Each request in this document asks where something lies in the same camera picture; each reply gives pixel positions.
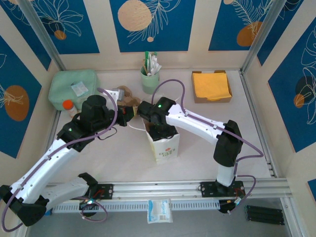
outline purple cable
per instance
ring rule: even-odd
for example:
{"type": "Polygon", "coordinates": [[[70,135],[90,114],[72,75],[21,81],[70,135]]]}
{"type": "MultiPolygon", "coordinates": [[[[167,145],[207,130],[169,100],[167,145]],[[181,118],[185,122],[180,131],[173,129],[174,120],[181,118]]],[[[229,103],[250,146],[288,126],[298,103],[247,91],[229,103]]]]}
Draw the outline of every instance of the purple cable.
{"type": "MultiPolygon", "coordinates": [[[[48,155],[49,158],[51,158],[53,155],[55,155],[57,152],[59,152],[60,150],[64,149],[65,147],[69,146],[69,145],[72,145],[74,143],[77,143],[77,142],[82,142],[82,141],[86,141],[86,140],[90,140],[90,139],[93,139],[93,138],[96,138],[98,136],[101,136],[102,134],[106,133],[107,131],[109,131],[111,129],[111,127],[115,124],[116,120],[117,120],[117,117],[118,117],[118,109],[117,109],[117,106],[116,106],[116,103],[114,101],[114,99],[112,98],[112,96],[105,90],[105,89],[102,89],[102,88],[98,88],[97,89],[100,93],[106,93],[106,95],[109,97],[109,99],[111,100],[111,102],[113,103],[113,106],[114,106],[114,118],[113,118],[113,121],[112,123],[110,124],[110,126],[103,130],[102,132],[98,133],[98,134],[95,134],[95,135],[92,135],[92,136],[89,136],[89,137],[85,137],[85,138],[80,138],[80,139],[77,139],[77,140],[74,140],[74,141],[71,141],[71,142],[68,142],[66,144],[64,144],[63,146],[57,148],[56,150],[54,150],[52,153],[50,153],[48,155]]],[[[21,188],[24,187],[24,185],[29,181],[29,179],[43,166],[43,164],[48,161],[48,159],[45,159],[43,160],[41,163],[39,163],[38,166],[36,166],[34,168],[34,170],[30,173],[30,175],[28,177],[25,178],[25,180],[21,183],[21,188]]],[[[6,215],[6,212],[8,211],[9,209],[9,206],[11,205],[13,199],[16,197],[16,195],[19,193],[19,191],[21,190],[21,188],[18,188],[14,193],[13,195],[11,196],[11,198],[9,199],[9,201],[7,202],[7,204],[5,205],[4,207],[4,210],[3,210],[3,213],[1,215],[1,225],[2,225],[2,229],[3,231],[5,232],[12,232],[12,231],[15,231],[16,229],[20,228],[23,223],[20,223],[18,226],[12,228],[12,229],[7,229],[5,227],[5,223],[4,223],[4,220],[5,220],[5,215],[6,215]]]]}
{"type": "MultiPolygon", "coordinates": [[[[182,85],[182,96],[181,96],[180,106],[181,106],[182,112],[183,112],[184,114],[186,114],[186,110],[184,109],[184,106],[183,106],[184,95],[185,95],[186,89],[185,89],[185,86],[184,86],[183,82],[180,81],[180,80],[177,80],[177,79],[169,79],[169,80],[165,80],[164,82],[160,83],[160,84],[157,86],[157,88],[154,90],[154,93],[153,93],[153,96],[152,96],[152,104],[154,103],[154,96],[155,96],[155,93],[157,92],[157,90],[159,89],[159,87],[161,87],[163,84],[165,84],[165,83],[167,83],[167,82],[170,82],[170,81],[176,81],[176,82],[178,82],[178,83],[180,83],[180,84],[182,85]]],[[[214,126],[214,124],[212,124],[212,123],[210,123],[210,122],[208,122],[208,121],[205,121],[205,120],[203,120],[203,119],[201,119],[201,118],[195,117],[195,116],[193,116],[193,115],[187,114],[187,116],[190,117],[190,118],[196,119],[196,120],[198,120],[198,121],[200,121],[200,122],[203,122],[203,123],[205,123],[205,124],[207,124],[207,125],[210,125],[211,127],[214,126]]],[[[244,156],[244,157],[241,157],[241,158],[237,159],[237,160],[236,160],[236,164],[235,164],[235,168],[234,168],[234,175],[236,175],[237,166],[238,166],[238,162],[239,162],[239,161],[241,161],[241,160],[243,160],[243,159],[248,159],[248,158],[260,158],[260,157],[263,157],[263,156],[264,156],[264,154],[263,154],[263,152],[262,152],[261,150],[259,150],[256,146],[254,146],[254,145],[251,144],[250,142],[246,141],[246,140],[243,139],[242,137],[239,137],[238,135],[236,135],[236,134],[234,134],[234,133],[232,133],[232,132],[230,132],[230,131],[228,131],[228,130],[226,130],[226,129],[224,129],[224,128],[221,128],[221,127],[216,127],[216,129],[219,129],[219,130],[221,130],[221,131],[223,131],[223,132],[225,132],[225,133],[227,133],[227,134],[229,134],[229,135],[231,135],[231,136],[237,138],[238,140],[240,140],[240,141],[242,141],[243,143],[247,144],[248,146],[250,146],[251,148],[253,148],[255,151],[257,151],[257,152],[259,153],[258,155],[249,155],[249,156],[244,156]]],[[[254,187],[255,187],[255,185],[256,185],[256,178],[255,178],[254,176],[252,176],[252,175],[238,175],[238,177],[251,177],[251,178],[254,179],[254,183],[253,183],[252,188],[251,188],[250,191],[245,195],[245,197],[242,199],[242,200],[244,200],[244,199],[246,199],[246,198],[250,195],[250,193],[251,193],[252,190],[254,189],[254,187]]]]}
{"type": "MultiPolygon", "coordinates": [[[[77,197],[77,199],[87,200],[87,199],[90,199],[90,198],[88,198],[88,197],[77,197]]],[[[90,222],[94,222],[94,223],[105,222],[105,221],[107,220],[107,218],[108,218],[108,212],[107,212],[107,210],[105,209],[105,207],[102,206],[100,203],[98,203],[98,202],[95,201],[95,200],[93,200],[93,203],[84,206],[84,207],[82,208],[81,212],[80,212],[80,215],[82,216],[82,218],[83,218],[84,220],[90,221],[90,222]],[[93,205],[93,204],[97,204],[97,206],[98,206],[99,208],[101,208],[101,209],[104,210],[104,212],[105,212],[105,214],[106,214],[105,218],[103,218],[103,219],[101,219],[101,220],[92,220],[92,219],[87,218],[87,217],[84,216],[83,210],[85,210],[88,206],[93,205]]]]}

